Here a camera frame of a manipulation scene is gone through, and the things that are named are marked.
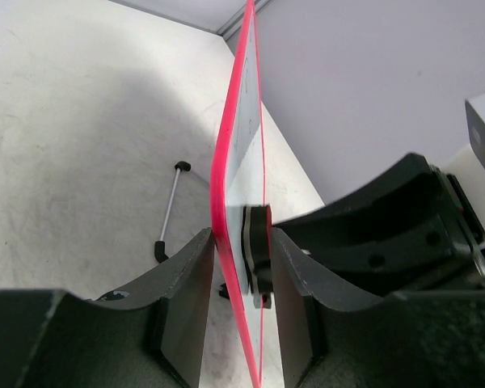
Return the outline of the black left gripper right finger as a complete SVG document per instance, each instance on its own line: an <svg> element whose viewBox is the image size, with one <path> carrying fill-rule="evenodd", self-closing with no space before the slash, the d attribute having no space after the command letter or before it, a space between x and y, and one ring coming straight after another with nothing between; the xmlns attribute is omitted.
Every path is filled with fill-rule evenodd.
<svg viewBox="0 0 485 388"><path fill-rule="evenodd" d="M278 229L272 283L287 387L485 387L485 290L378 297Z"/></svg>

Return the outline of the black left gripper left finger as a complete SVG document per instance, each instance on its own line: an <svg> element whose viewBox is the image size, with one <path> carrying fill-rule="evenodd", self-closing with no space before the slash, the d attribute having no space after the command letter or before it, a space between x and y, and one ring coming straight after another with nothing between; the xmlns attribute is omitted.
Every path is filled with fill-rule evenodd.
<svg viewBox="0 0 485 388"><path fill-rule="evenodd" d="M211 229L85 300L0 289L0 387L196 387L213 278Z"/></svg>

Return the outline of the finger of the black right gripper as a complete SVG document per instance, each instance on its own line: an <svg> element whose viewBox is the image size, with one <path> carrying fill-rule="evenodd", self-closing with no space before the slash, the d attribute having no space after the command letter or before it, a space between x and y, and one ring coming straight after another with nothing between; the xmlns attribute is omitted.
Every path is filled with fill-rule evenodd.
<svg viewBox="0 0 485 388"><path fill-rule="evenodd" d="M311 259L365 291L485 289L485 230L456 176L419 154L277 226Z"/></svg>

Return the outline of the pink framed whiteboard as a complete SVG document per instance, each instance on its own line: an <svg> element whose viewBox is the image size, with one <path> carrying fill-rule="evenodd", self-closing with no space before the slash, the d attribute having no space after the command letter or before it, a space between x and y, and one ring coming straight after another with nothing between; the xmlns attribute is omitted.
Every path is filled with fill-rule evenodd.
<svg viewBox="0 0 485 388"><path fill-rule="evenodd" d="M213 154L213 235L254 387L262 385L264 309L256 308L245 270L243 208L268 205L259 46L254 2L248 1Z"/></svg>

